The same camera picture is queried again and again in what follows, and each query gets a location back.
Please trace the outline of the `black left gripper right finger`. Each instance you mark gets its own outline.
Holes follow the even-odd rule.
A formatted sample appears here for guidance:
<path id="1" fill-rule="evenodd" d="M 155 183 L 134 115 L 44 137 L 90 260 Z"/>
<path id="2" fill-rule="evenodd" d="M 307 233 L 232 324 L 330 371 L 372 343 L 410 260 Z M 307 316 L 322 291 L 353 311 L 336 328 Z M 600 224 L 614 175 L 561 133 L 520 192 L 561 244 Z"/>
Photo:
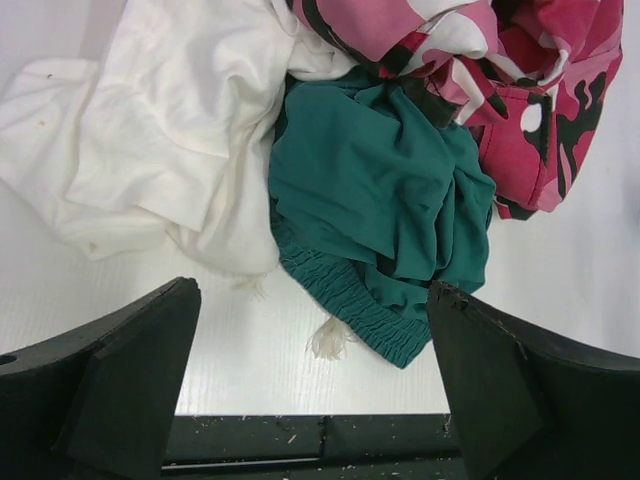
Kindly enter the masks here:
<path id="1" fill-rule="evenodd" d="M 469 478 L 638 478 L 638 359 L 441 282 L 427 308 Z"/>

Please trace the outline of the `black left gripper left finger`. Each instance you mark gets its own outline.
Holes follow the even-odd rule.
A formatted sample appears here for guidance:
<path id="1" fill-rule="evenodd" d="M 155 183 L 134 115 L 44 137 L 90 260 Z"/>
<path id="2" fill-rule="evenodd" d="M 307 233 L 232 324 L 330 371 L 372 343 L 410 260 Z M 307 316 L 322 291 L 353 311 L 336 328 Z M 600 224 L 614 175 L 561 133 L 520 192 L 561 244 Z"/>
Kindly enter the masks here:
<path id="1" fill-rule="evenodd" d="M 2 478 L 159 478 L 200 308 L 178 277 L 2 354 Z"/>

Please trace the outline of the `pink camouflage garment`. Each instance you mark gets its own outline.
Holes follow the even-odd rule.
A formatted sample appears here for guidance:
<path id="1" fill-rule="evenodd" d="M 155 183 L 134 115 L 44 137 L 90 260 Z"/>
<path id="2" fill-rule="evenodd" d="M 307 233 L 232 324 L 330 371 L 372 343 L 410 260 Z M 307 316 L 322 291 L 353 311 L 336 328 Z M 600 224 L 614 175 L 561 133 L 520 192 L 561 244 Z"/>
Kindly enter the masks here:
<path id="1" fill-rule="evenodd" d="M 467 127 L 501 217 L 567 196 L 621 64 L 624 4 L 603 1 L 292 1 L 290 10 L 435 125 Z"/>

